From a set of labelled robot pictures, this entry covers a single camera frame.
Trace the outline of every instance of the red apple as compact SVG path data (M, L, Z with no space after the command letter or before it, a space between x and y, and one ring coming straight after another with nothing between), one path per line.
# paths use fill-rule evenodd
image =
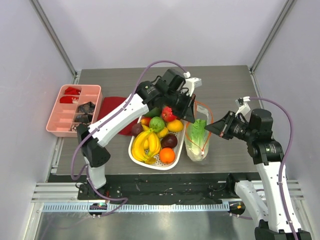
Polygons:
M163 108L161 117L165 122L172 122L177 119L177 117L173 115L171 108L168 106Z

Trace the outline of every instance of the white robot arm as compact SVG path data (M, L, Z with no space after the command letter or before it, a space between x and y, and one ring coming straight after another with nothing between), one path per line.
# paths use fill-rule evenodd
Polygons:
M222 119L207 125L205 129L226 140L236 137L246 142L248 153L253 159L263 184L266 204L256 192L253 183L243 174L230 174L227 179L228 189L239 196L248 209L256 226L257 240L293 240L294 235L298 237L297 239L310 240L310 233L301 230L294 212L287 186L285 166L279 181L284 151L280 143L272 138L271 112L261 108L254 109L247 122L244 115L250 111L247 103L249 101L249 97L239 98L236 101L239 107L236 113L229 111ZM279 184L282 184L286 208ZM290 222L287 220L286 210L290 216Z
M93 187L97 190L106 184L105 164L109 160L110 154L105 147L121 129L136 118L155 107L162 108L166 105L172 108L175 116L193 123L195 121L193 113L195 95L193 92L201 84L200 78L190 77L188 73L182 75L171 68L154 84L150 81L141 82L126 107L124 106L130 96L101 120L88 127L79 125L77 127L79 142L89 133L98 129L81 147L85 162L88 164ZM118 115L110 119L107 124L99 127L121 109L123 110Z

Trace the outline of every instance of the plastic bag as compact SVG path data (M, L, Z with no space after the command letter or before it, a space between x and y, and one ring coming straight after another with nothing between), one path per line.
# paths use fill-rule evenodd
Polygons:
M196 122L187 123L184 143L188 157L193 162L203 164L203 160L209 151L209 138L211 136L211 132L205 130L204 127L212 124L214 117L208 106L198 101L194 103L194 118Z

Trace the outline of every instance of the metal floor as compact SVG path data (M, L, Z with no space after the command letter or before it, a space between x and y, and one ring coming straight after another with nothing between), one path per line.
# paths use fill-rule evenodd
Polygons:
M143 80L154 80L163 75L168 67L153 67ZM188 67L192 76L202 79L202 86L196 88L196 100L210 107L215 120L222 118L229 110L236 111L235 100L244 96L256 96L255 88L247 66L193 66ZM87 69L82 70L79 84L100 85L104 97L127 97L136 84L143 68ZM258 101L250 103L251 109L258 108ZM256 172L252 158L247 153L244 141L224 140L213 135L209 142L207 165L193 163L183 147L178 164L169 171L149 169L134 163L128 154L130 137L116 135L106 147L111 159L105 167L110 174L153 174L153 173L230 173ZM69 175L72 155L78 145L76 138L65 138L57 168L57 175ZM81 154L77 155L75 173L84 164Z
M43 213L35 240L255 239L252 220L231 217L227 212L219 211L117 213L84 220L70 229L57 229L71 226L87 216L83 212Z

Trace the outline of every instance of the white wall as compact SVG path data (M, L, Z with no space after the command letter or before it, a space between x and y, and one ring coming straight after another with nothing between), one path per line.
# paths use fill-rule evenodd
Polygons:
M46 122L72 76L27 0L0 3L0 235L22 237L56 138Z
M286 0L40 0L77 70L251 66Z
M263 97L279 102L292 115L295 133L287 170L298 179L316 226L320 216L319 9L318 0L296 1L256 70ZM288 121L280 111L270 109L274 111L275 136L286 146ZM314 230L320 236L319 228Z

